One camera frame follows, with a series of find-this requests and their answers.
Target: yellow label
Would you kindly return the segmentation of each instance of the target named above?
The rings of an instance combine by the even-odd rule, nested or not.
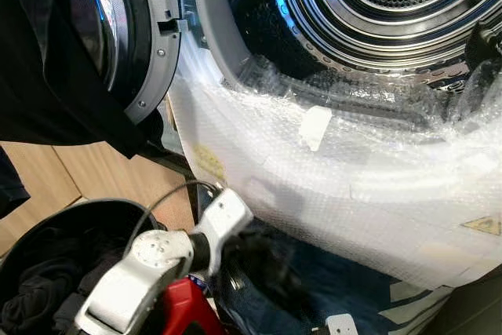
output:
[[[195,163],[207,173],[215,176],[222,184],[227,183],[225,168],[218,157],[205,145],[198,144],[194,148]]]
[[[502,226],[500,225],[500,216],[485,216],[481,219],[469,221],[462,224],[463,227],[490,233],[491,235],[502,235]]]

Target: bubble wrap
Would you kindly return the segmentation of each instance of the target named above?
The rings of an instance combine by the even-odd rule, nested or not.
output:
[[[451,96],[333,73],[298,82],[256,61],[231,86],[184,37],[169,97],[197,178],[234,188],[294,237],[416,286],[460,286],[502,262],[498,67]]]

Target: red object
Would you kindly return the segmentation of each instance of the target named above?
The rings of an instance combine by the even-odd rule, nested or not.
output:
[[[183,335],[196,325],[206,335],[226,335],[204,294],[190,279],[171,284],[164,293],[167,324],[162,335]]]

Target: wooden floor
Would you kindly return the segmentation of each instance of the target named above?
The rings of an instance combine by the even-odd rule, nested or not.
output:
[[[66,206],[94,198],[127,198],[150,206],[184,177],[139,156],[128,160],[105,143],[50,147],[0,143],[31,199],[0,220],[0,256],[31,227]],[[155,216],[169,229],[194,226],[187,191],[162,203]]]

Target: black bucket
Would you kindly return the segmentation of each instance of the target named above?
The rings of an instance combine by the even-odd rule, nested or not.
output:
[[[35,225],[16,243],[0,265],[0,308],[17,295],[20,274],[30,267],[25,255],[41,231],[59,228],[78,236],[90,228],[100,229],[106,236],[124,238],[125,248],[127,239],[144,211],[146,209],[142,205],[128,200],[99,199],[67,207]],[[150,215],[140,231],[157,228],[165,227]]]

